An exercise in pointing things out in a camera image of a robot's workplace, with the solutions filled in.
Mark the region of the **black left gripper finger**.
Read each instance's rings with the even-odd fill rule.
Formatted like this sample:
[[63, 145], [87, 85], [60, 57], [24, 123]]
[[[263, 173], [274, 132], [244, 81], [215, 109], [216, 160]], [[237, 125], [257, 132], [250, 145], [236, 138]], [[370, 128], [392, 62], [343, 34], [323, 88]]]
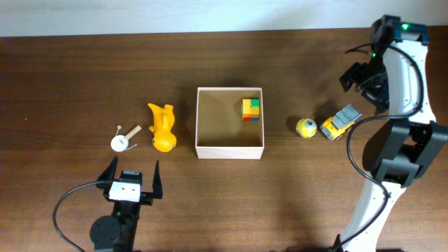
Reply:
[[156, 161], [156, 164], [155, 164], [152, 188], [153, 188], [153, 198], [154, 199], [162, 199], [163, 198], [163, 188], [162, 188], [162, 180], [160, 177], [160, 166], [159, 166], [158, 160]]
[[101, 173], [97, 181], [112, 181], [115, 178], [118, 157], [115, 156], [110, 165]]

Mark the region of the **yellow grey toy truck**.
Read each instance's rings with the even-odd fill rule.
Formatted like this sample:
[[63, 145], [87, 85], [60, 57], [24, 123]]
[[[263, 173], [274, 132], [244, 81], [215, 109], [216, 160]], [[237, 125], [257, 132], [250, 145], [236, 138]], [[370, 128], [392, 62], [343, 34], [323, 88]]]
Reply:
[[331, 141], [340, 138], [362, 116], [352, 104], [345, 106], [320, 126], [322, 133]]

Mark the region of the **multicoloured puzzle cube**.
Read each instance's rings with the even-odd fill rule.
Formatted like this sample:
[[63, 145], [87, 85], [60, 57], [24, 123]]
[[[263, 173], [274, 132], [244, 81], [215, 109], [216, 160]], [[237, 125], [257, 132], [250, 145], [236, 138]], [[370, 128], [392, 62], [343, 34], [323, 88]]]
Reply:
[[260, 100], [242, 99], [241, 114], [243, 121], [259, 121], [260, 118]]

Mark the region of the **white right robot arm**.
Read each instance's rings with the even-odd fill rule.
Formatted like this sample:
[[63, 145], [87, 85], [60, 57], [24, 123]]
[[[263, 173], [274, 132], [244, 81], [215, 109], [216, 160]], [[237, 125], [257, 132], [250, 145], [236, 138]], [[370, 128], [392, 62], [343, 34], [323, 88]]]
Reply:
[[375, 251], [394, 204], [447, 143], [447, 127], [437, 124], [428, 98], [428, 45], [426, 25], [383, 15], [371, 26], [370, 62], [355, 63], [339, 79], [345, 91], [361, 89], [377, 108], [352, 130], [373, 120], [385, 124], [366, 143], [362, 165], [355, 167], [365, 179], [363, 190], [331, 251]]

